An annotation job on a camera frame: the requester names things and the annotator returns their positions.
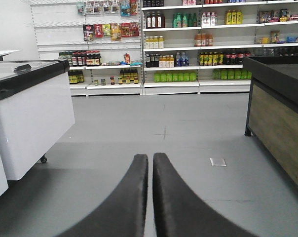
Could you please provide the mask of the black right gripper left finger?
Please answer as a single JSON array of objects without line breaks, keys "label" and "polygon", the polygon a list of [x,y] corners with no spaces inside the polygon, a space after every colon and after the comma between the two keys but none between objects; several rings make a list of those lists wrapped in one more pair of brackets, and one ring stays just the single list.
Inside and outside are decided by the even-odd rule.
[{"label": "black right gripper left finger", "polygon": [[142,237],[148,198],[148,156],[134,155],[124,177],[89,215],[60,237]]}]

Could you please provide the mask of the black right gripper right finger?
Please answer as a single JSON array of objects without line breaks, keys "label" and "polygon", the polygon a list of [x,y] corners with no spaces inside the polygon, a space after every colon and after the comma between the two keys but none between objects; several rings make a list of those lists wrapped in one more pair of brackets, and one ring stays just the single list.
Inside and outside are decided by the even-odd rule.
[{"label": "black right gripper right finger", "polygon": [[186,184],[165,153],[153,155],[152,194],[158,237],[252,237]]}]

